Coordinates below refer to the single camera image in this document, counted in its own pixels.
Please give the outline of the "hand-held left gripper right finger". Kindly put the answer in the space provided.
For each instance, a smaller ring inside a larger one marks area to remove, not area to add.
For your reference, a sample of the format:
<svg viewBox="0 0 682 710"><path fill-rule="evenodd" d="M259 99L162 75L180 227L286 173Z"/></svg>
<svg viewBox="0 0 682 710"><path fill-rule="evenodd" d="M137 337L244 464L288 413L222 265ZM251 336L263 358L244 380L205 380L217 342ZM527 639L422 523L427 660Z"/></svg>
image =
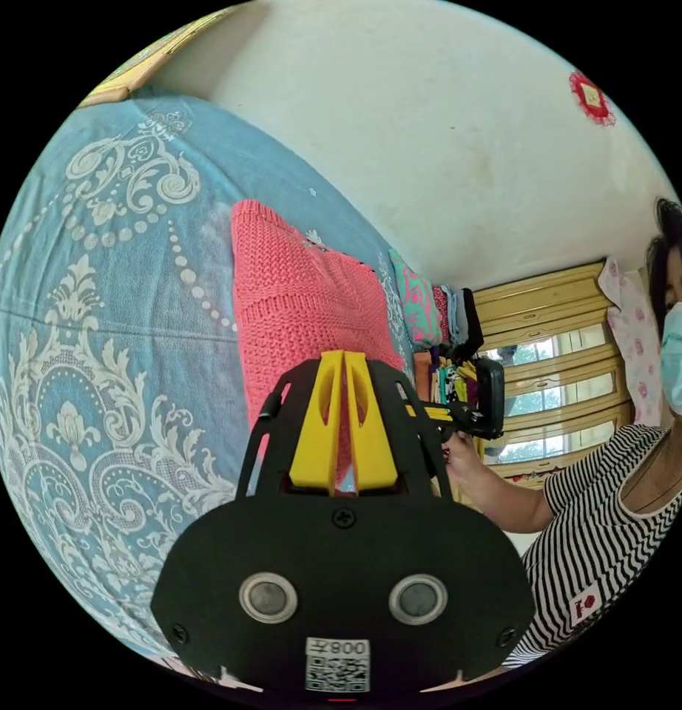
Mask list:
<svg viewBox="0 0 682 710"><path fill-rule="evenodd" d="M356 494L392 488L398 479L381 409L363 353L345 352L348 435Z"/></svg>

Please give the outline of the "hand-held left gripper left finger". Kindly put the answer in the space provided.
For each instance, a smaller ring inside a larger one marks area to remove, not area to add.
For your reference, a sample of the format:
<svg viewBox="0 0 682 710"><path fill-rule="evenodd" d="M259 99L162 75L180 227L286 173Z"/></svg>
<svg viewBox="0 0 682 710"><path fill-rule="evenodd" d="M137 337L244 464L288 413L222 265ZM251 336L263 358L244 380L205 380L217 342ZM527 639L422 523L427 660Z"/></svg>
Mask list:
<svg viewBox="0 0 682 710"><path fill-rule="evenodd" d="M343 360L341 350L320 357L289 471L296 488L325 495L335 491Z"/></svg>

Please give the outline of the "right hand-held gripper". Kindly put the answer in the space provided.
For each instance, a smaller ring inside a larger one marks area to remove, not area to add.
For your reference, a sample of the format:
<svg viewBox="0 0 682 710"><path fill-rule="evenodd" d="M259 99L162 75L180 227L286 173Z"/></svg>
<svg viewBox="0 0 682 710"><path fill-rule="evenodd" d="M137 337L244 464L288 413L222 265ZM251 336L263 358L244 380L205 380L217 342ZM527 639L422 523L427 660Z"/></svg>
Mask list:
<svg viewBox="0 0 682 710"><path fill-rule="evenodd" d="M416 416L422 410L433 420L442 442L448 442L455 433L465 433L473 438L484 437L484 416L467 402L446 405L429 403L422 407L408 404L405 408L409 416Z"/></svg>

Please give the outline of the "person's right hand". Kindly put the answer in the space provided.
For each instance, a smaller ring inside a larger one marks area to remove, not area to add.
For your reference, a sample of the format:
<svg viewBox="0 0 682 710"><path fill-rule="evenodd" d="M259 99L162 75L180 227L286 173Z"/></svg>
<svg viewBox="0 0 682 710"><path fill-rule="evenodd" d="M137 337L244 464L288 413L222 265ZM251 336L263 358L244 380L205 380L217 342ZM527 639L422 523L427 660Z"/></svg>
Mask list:
<svg viewBox="0 0 682 710"><path fill-rule="evenodd" d="M473 439L465 433L453 433L444 444L447 470L459 488L473 501L488 490L491 472L479 458Z"/></svg>

